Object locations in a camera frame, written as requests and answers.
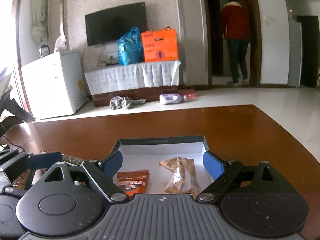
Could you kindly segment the orange snack packet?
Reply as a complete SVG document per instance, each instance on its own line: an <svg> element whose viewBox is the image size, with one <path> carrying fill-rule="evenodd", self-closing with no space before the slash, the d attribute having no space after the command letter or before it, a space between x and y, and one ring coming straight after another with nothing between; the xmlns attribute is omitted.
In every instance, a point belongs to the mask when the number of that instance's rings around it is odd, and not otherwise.
<svg viewBox="0 0 320 240"><path fill-rule="evenodd" d="M132 198L135 194L146 193L149 175L149 170L118 172L118 187L124 191L129 198Z"/></svg>

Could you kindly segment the tan pastry packet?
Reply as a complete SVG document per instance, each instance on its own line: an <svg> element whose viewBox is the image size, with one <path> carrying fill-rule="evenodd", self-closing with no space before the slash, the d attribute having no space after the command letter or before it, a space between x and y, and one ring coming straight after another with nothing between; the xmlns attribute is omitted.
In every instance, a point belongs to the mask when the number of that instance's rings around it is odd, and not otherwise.
<svg viewBox="0 0 320 240"><path fill-rule="evenodd" d="M194 159L173 157L159 162L159 166L164 167L172 173L164 192L168 194L191 194L195 199L201 189L196 180L196 170Z"/></svg>

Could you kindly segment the grey crumpled cloth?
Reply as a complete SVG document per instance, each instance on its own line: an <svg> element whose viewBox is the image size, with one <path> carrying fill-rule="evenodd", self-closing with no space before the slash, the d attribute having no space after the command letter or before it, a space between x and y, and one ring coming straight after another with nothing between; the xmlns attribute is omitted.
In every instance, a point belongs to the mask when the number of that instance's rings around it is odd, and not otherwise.
<svg viewBox="0 0 320 240"><path fill-rule="evenodd" d="M143 105L146 99L133 100L129 97L115 96L110 100L109 107L112 110L116 109L132 109L133 107Z"/></svg>

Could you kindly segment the orange cardboard box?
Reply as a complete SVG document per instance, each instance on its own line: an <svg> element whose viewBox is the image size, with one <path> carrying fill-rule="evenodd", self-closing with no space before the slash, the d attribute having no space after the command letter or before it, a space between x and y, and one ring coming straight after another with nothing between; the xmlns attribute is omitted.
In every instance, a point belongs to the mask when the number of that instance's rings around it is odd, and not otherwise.
<svg viewBox="0 0 320 240"><path fill-rule="evenodd" d="M145 62L179 60L177 34L170 27L141 33Z"/></svg>

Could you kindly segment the grey refrigerator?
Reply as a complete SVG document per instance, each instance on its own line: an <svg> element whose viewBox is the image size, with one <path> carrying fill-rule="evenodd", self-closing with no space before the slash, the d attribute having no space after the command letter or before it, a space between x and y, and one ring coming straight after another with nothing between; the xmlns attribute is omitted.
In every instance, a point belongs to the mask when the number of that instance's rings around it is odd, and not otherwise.
<svg viewBox="0 0 320 240"><path fill-rule="evenodd" d="M289 87L299 87L302 72L302 25L289 18L290 59L289 59Z"/></svg>

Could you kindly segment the kettle on freezer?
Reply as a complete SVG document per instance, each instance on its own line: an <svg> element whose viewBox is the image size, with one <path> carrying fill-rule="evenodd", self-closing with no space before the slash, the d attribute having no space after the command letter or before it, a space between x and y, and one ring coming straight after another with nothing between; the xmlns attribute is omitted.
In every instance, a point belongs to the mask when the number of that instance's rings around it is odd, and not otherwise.
<svg viewBox="0 0 320 240"><path fill-rule="evenodd" d="M48 56L50 54L49 46L46 44L41 45L39 48L39 54L40 54L40 57Z"/></svg>

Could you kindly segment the black wall television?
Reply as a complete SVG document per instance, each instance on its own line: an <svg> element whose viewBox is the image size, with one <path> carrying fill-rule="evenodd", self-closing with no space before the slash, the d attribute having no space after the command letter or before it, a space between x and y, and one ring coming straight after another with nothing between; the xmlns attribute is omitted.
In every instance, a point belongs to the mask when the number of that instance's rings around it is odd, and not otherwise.
<svg viewBox="0 0 320 240"><path fill-rule="evenodd" d="M132 28L148 30L144 2L121 5L85 15L87 45L96 46L120 39Z"/></svg>

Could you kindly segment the purple white detergent bottle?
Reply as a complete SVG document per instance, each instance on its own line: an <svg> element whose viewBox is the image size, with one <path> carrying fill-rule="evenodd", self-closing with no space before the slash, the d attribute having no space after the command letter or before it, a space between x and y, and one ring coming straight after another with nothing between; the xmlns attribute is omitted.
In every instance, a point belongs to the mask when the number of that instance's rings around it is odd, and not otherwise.
<svg viewBox="0 0 320 240"><path fill-rule="evenodd" d="M170 93L170 94L161 94L159 96L159 102L163 105L178 104L184 101L187 101L186 95Z"/></svg>

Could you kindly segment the black office chair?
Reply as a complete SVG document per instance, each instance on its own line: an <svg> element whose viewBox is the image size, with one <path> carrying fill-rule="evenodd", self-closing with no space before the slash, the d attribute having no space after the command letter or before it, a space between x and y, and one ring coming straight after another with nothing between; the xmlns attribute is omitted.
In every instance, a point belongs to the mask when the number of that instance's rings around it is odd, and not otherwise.
<svg viewBox="0 0 320 240"><path fill-rule="evenodd" d="M12 114L12 116L6 117L1 121L1 137L17 124L35 121L35 118L20 107L15 99L10 98L10 93L13 89L10 85L10 80L11 72L7 68L1 70L1 114L5 110Z"/></svg>

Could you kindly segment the white chest freezer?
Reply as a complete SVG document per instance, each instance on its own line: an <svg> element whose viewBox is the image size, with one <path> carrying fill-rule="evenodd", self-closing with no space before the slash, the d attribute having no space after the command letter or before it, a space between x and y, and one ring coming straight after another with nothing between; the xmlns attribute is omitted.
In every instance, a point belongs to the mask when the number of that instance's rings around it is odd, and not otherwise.
<svg viewBox="0 0 320 240"><path fill-rule="evenodd" d="M37 120L72 115L86 102L80 55L62 50L22 67L31 114Z"/></svg>

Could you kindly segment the grey shallow cardboard box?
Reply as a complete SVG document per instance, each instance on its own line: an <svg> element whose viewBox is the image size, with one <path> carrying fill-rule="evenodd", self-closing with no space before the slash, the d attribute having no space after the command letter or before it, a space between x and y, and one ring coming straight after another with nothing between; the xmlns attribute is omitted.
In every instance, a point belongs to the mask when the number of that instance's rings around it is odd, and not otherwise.
<svg viewBox="0 0 320 240"><path fill-rule="evenodd" d="M149 170L146 192L164 194L171 172L159 166L159 162L173 157L193 159L196 179L200 189L213 182L212 176L203 166L203 154L209 150L204 136L168 138L119 139L111 153L120 151L123 155L121 172Z"/></svg>

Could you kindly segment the white cloth covered cabinet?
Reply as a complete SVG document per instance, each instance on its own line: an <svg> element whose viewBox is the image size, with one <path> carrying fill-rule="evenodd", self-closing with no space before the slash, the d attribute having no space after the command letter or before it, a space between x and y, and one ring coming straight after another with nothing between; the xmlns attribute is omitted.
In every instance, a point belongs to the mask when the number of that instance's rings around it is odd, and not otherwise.
<svg viewBox="0 0 320 240"><path fill-rule="evenodd" d="M85 78L95 107L108 106L115 96L156 101L161 93L177 91L180 64L176 60L99 67Z"/></svg>

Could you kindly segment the person in red jacket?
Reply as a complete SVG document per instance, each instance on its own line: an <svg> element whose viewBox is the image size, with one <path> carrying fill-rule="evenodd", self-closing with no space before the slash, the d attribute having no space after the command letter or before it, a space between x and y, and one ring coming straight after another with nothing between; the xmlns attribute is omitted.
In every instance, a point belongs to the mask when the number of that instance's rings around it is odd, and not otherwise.
<svg viewBox="0 0 320 240"><path fill-rule="evenodd" d="M227 42L228 57L233 87L239 85L242 74L244 84L248 84L246 55L251 38L249 14L238 0L228 0L221 10L221 33Z"/></svg>

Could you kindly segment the brown snack packets pile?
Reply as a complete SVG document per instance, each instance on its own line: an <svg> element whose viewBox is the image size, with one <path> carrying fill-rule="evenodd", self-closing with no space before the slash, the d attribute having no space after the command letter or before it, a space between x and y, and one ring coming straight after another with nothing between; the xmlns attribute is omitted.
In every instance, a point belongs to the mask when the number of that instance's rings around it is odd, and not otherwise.
<svg viewBox="0 0 320 240"><path fill-rule="evenodd" d="M80 166L84 162L84 160L81 158L77 158L77 157L73 157L65 154L62 155L62 160L71 166Z"/></svg>

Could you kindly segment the blue plastic bag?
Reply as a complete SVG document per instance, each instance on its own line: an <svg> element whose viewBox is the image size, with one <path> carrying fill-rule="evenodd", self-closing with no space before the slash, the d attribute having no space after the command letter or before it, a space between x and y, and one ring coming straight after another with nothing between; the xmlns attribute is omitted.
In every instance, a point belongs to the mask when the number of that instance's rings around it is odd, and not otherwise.
<svg viewBox="0 0 320 240"><path fill-rule="evenodd" d="M117 45L120 65L126 66L144 61L144 51L139 28L133 27L118 40Z"/></svg>

